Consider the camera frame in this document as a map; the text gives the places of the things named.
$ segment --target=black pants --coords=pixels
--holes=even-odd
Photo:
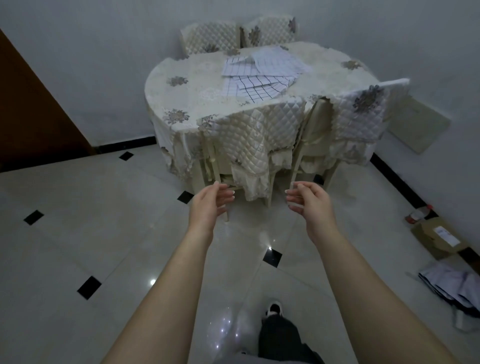
[[[302,344],[297,327],[280,315],[263,320],[258,337],[258,356],[280,362],[324,364],[317,353]]]

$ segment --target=hand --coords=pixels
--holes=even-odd
[[[307,233],[314,244],[326,238],[332,232],[338,232],[335,214],[330,196],[313,182],[294,182],[293,190],[286,190],[287,201],[299,206],[289,205],[289,209],[302,215],[307,221]]]
[[[192,199],[188,217],[188,231],[193,231],[195,234],[204,234],[208,244],[213,239],[213,228],[217,216],[227,211],[222,206],[233,202],[235,199],[233,195],[235,192],[227,188],[228,185],[215,181],[214,184],[202,189]]]

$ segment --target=person's left arm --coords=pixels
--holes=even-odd
[[[183,240],[102,363],[187,363],[213,228],[233,199],[218,182],[195,195]]]

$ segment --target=white tablecloth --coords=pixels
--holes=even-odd
[[[335,49],[307,42],[285,46],[313,68],[313,72],[301,74],[281,96],[305,98],[305,115],[320,96],[368,88],[378,82],[366,69],[354,62],[346,63],[351,58]],[[240,53],[250,55],[256,50],[244,48]],[[222,96],[221,72],[226,58],[223,52],[195,54],[180,61],[167,58],[152,70],[145,83],[145,98],[158,143],[169,170],[183,180],[189,179],[193,162],[203,155],[197,120],[253,107],[244,97]]]

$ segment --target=brown wooden door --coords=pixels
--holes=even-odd
[[[95,154],[0,30],[0,171]]]

